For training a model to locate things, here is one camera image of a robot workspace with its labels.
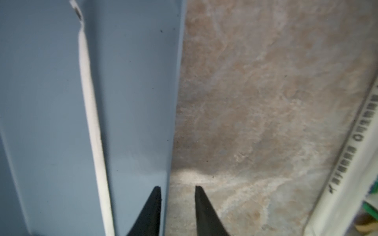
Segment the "thin white straw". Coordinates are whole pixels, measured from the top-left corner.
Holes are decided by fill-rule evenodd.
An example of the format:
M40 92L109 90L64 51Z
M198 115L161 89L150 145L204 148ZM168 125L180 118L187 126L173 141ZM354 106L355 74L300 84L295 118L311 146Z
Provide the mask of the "thin white straw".
M70 0L69 3L78 16L81 25L78 33L79 69L90 144L94 161L94 171L101 217L105 234L107 236L115 236L115 227L111 208L111 198L107 179L105 157L103 152L101 130L95 100L95 90L91 73L91 61L89 56L87 37L85 34L85 20L78 3L73 0Z

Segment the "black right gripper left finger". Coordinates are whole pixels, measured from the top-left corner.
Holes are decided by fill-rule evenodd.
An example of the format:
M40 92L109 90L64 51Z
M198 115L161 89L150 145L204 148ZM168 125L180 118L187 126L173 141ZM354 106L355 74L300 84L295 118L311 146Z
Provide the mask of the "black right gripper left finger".
M159 236L161 188L155 186L127 236Z

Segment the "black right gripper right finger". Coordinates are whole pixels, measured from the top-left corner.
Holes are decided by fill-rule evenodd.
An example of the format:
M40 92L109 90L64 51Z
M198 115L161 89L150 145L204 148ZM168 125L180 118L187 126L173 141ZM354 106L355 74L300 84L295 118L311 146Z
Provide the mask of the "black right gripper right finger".
M198 236L229 236L201 186L195 187L195 213Z

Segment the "white printed straw pile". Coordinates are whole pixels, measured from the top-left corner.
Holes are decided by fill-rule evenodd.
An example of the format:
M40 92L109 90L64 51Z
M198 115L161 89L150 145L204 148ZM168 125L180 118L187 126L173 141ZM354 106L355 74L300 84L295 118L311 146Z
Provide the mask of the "white printed straw pile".
M303 234L343 236L377 176L378 83L374 82Z

